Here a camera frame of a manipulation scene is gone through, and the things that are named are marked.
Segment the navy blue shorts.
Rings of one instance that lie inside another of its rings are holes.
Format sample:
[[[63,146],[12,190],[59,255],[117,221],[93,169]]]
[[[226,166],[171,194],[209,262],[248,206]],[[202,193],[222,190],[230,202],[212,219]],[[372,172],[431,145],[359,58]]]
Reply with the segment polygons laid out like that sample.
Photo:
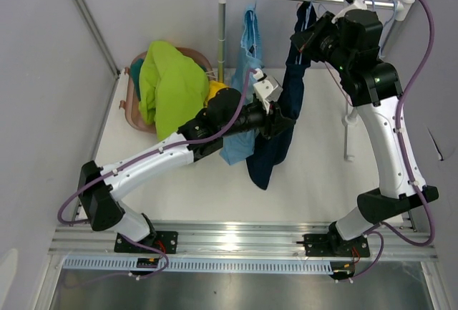
[[[296,17],[294,32],[298,33],[314,24],[317,15],[313,5],[305,1],[297,9]],[[292,44],[286,60],[283,91],[278,99],[283,116],[298,119],[305,89],[303,78],[310,66],[311,60],[304,57]],[[250,179],[260,189],[268,188],[273,167],[286,159],[292,138],[293,128],[290,127],[269,140],[260,135],[255,139],[254,153],[246,159],[246,165]]]

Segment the pink wire hanger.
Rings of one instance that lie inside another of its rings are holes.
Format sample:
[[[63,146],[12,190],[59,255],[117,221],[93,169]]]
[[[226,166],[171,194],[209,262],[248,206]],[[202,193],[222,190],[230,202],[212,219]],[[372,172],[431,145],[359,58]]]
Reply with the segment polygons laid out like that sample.
[[[346,94],[346,92],[344,91],[343,87],[341,86],[341,83],[340,83],[340,80],[337,78],[337,74],[334,72],[334,70],[332,70],[329,65],[327,63],[323,63],[323,65],[325,66],[325,68],[327,69],[328,73],[331,75],[332,77],[332,80],[334,81],[334,83],[336,84],[336,86],[338,87],[339,91],[341,92],[341,94],[344,96],[347,104],[350,106],[350,107],[353,107],[353,104],[351,102],[351,98]]]

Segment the yellow shorts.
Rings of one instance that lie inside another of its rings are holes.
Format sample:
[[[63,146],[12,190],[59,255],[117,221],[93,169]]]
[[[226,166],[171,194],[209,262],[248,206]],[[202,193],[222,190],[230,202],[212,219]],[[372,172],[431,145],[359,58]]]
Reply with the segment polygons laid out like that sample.
[[[225,89],[225,88],[228,88],[228,86],[224,84],[223,82],[218,82],[214,79],[211,79],[209,81],[208,94],[203,103],[203,107],[207,107],[209,101],[213,99],[220,90]]]

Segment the lime green shorts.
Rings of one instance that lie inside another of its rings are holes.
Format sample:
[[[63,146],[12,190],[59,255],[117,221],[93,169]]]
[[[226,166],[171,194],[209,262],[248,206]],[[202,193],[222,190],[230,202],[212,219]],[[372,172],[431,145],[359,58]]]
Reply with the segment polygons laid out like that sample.
[[[152,42],[140,69],[139,111],[163,140],[196,116],[209,92],[208,77],[169,42]]]

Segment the dark green shorts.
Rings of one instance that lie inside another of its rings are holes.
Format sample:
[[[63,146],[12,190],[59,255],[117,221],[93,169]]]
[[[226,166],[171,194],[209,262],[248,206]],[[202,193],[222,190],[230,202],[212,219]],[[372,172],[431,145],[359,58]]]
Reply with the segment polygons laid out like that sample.
[[[140,91],[140,70],[143,65],[144,59],[137,59],[135,62],[130,65],[130,77],[132,78],[132,83],[137,89],[137,92]]]

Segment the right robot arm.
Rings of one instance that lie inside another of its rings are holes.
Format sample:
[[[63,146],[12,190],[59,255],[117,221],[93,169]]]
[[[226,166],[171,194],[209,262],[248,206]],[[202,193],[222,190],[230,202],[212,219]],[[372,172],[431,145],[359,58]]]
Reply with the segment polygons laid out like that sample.
[[[306,58],[327,62],[369,135],[379,174],[379,186],[362,193],[357,206],[328,227],[327,247],[304,243],[309,256],[349,256],[358,248],[369,254],[364,234],[382,221],[418,208],[439,197],[415,166],[413,151],[399,105],[403,90],[392,64],[379,58],[383,25],[377,14],[352,9],[336,18],[327,11],[315,24],[291,36]]]

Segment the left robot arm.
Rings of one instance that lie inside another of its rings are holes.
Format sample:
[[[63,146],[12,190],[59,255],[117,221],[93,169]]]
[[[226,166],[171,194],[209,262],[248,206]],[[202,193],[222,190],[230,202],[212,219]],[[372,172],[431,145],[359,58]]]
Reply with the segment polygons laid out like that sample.
[[[223,146],[223,138],[252,130],[271,139],[293,127],[277,102],[254,100],[240,104],[241,93],[224,88],[194,118],[169,137],[143,152],[111,165],[83,164],[78,198],[93,231],[109,229],[124,236],[141,253],[150,251],[157,238],[151,220],[123,203],[123,198],[168,170],[195,163]]]

